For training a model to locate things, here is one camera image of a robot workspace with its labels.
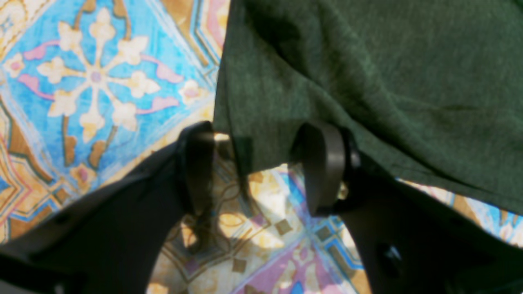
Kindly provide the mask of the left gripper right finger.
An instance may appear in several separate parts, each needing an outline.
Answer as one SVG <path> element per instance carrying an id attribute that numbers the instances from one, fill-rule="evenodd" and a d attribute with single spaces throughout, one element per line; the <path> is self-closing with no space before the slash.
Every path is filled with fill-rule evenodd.
<path id="1" fill-rule="evenodd" d="M 359 151 L 351 131 L 327 122 L 299 127 L 311 216 L 347 227 L 374 294 L 521 294 L 522 249 L 397 181 Z"/>

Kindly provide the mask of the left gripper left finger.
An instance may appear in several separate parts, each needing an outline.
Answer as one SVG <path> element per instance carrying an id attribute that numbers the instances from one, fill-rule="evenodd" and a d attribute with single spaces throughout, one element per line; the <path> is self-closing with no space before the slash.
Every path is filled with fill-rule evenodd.
<path id="1" fill-rule="evenodd" d="M 120 179 L 1 245 L 2 294 L 143 294 L 164 242 L 211 206 L 214 132 L 183 129 Z"/>

